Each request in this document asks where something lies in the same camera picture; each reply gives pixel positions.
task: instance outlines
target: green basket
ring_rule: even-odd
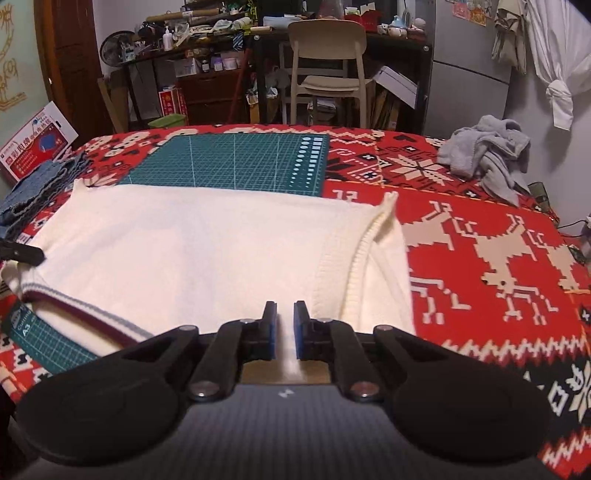
[[[184,127],[187,125],[187,117],[180,113],[171,113],[170,115],[152,120],[148,125],[151,128]]]

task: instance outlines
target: bottle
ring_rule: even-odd
[[[166,27],[166,33],[162,37],[162,41],[164,43],[164,51],[169,51],[173,49],[173,35]]]

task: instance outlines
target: refrigerator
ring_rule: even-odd
[[[428,4],[434,8],[435,28],[423,134],[449,138],[458,128],[476,125],[483,115],[503,118],[511,66],[492,60],[494,19],[487,19],[484,27],[455,17],[447,0]]]

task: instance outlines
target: hanging cloth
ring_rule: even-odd
[[[568,0],[528,0],[526,20],[554,126],[570,130],[573,96],[591,89],[591,24]]]

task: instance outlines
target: green cutting mat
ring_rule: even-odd
[[[322,195],[328,135],[203,134],[174,137],[122,184]]]
[[[174,137],[120,184],[210,187],[320,196],[328,135],[203,134]],[[2,331],[52,374],[96,355],[17,303]]]
[[[54,375],[97,358],[50,327],[19,301],[2,322],[2,333]]]

